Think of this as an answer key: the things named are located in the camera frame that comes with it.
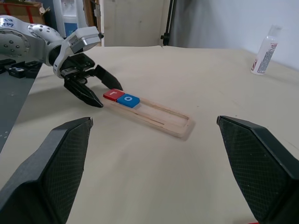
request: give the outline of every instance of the blue block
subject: blue block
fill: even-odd
[[[133,108],[137,104],[140,103],[140,99],[138,97],[134,97],[129,94],[122,95],[116,100],[117,103],[125,105],[127,107]]]

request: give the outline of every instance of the red object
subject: red object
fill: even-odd
[[[32,14],[31,14],[29,6],[26,6],[26,11],[27,11],[30,23],[33,23],[33,18],[32,18]]]
[[[4,4],[3,7],[4,7],[4,10],[5,10],[6,14],[7,14],[7,15],[11,15],[11,14],[10,14],[10,11],[9,11],[9,9],[8,9],[8,7],[7,7],[7,4]]]
[[[120,91],[120,90],[109,90],[108,92],[104,93],[103,97],[116,101],[119,97],[121,97],[122,95],[124,95],[125,93]]]

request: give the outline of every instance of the red block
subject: red block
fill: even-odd
[[[119,97],[124,95],[125,93],[116,89],[109,90],[108,92],[104,93],[103,97],[116,101]]]

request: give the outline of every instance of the cardboard box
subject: cardboard box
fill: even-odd
[[[43,14],[39,10],[41,7],[41,3],[0,3],[0,14],[11,15],[24,22],[45,24]]]

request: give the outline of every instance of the white wall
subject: white wall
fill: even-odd
[[[273,59],[299,70],[299,0],[178,2],[174,46],[242,48],[257,53],[271,24],[278,24],[284,30]]]

